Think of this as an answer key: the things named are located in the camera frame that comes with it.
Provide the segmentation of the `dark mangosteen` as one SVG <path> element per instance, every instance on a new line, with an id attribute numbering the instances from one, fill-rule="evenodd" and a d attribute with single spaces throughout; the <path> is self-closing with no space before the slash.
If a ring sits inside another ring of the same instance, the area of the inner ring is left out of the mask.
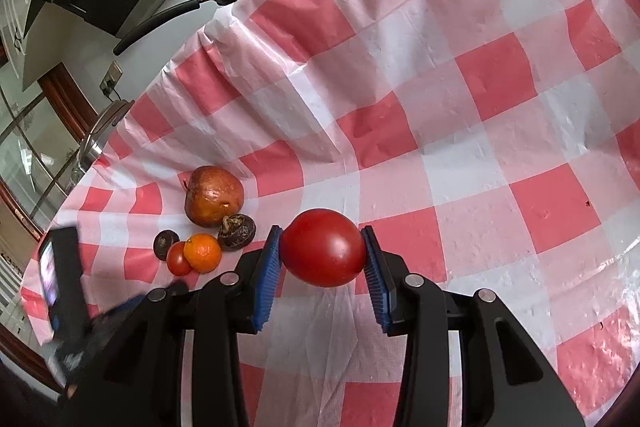
<path id="1" fill-rule="evenodd" d="M 255 221 L 243 213 L 235 213 L 222 218 L 217 241 L 223 251 L 239 251 L 253 242 L 255 234 Z"/>

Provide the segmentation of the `red tomato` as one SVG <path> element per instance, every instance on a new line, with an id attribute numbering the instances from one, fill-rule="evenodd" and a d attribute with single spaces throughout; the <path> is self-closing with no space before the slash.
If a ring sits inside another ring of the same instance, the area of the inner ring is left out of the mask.
<path id="1" fill-rule="evenodd" d="M 184 242 L 172 244 L 166 256 L 166 265 L 169 272 L 175 277 L 185 277 L 192 272 L 192 267 L 184 257 Z"/>
<path id="2" fill-rule="evenodd" d="M 279 254 L 288 272 L 317 287 L 355 280 L 367 261 L 356 225 L 341 213 L 322 208 L 299 213 L 284 229 Z"/>

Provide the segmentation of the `dark purple fruit behind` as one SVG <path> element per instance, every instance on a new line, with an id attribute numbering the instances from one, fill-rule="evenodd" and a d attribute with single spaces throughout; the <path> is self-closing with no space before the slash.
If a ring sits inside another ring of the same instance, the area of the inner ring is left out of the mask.
<path id="1" fill-rule="evenodd" d="M 165 262 L 168 251 L 172 245 L 180 241 L 179 235 L 175 231 L 163 230 L 154 237 L 152 249 L 158 260 Z"/>

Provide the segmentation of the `small orange middle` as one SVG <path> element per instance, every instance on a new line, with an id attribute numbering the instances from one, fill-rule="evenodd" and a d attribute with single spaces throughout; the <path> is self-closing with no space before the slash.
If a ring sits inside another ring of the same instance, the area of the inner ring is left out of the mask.
<path id="1" fill-rule="evenodd" d="M 213 272 L 218 267 L 222 250 L 213 235 L 198 233 L 184 242 L 183 257 L 194 271 L 205 274 Z"/>

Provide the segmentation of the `red pomegranate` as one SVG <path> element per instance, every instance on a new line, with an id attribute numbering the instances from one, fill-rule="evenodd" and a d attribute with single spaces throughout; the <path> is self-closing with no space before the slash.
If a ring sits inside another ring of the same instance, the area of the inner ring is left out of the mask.
<path id="1" fill-rule="evenodd" d="M 194 225 L 213 228 L 235 215 L 244 204 L 244 187 L 228 170 L 215 166 L 196 168 L 184 184 L 184 212 Z"/>

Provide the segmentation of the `silver cooking pot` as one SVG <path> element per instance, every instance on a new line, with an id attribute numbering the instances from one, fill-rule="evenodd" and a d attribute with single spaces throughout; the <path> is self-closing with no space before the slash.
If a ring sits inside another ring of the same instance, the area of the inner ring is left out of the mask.
<path id="1" fill-rule="evenodd" d="M 126 116 L 133 101 L 119 100 L 112 102 L 98 115 L 96 123 L 80 142 L 76 156 L 76 170 L 86 173 L 91 165 L 101 156 L 104 146 L 115 127 Z"/>

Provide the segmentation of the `red white checkered tablecloth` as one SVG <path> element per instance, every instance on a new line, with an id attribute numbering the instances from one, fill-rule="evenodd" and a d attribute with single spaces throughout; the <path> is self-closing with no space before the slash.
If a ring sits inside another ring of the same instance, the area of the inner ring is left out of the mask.
<path id="1" fill-rule="evenodd" d="M 54 217 L 89 310 L 164 286 L 184 182 L 244 185 L 262 243 L 329 208 L 446 291 L 488 287 L 588 425 L 639 362 L 639 0 L 240 0 L 117 126 Z"/>

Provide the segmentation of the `brown wooden door frame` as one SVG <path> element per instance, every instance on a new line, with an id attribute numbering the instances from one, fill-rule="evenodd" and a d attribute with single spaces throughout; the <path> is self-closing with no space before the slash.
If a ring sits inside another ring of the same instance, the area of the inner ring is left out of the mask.
<path id="1" fill-rule="evenodd" d="M 82 94 L 62 62 L 38 79 L 39 87 L 70 135 L 80 143 L 98 120 L 98 113 Z"/>

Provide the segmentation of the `wall power socket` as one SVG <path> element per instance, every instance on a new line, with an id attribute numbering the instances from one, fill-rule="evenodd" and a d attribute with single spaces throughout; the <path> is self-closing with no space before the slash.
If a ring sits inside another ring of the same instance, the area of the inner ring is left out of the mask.
<path id="1" fill-rule="evenodd" d="M 100 90 L 107 98 L 109 98 L 114 92 L 116 84 L 119 82 L 120 78 L 122 78 L 122 69 L 116 61 L 111 62 L 102 81 L 100 82 Z"/>

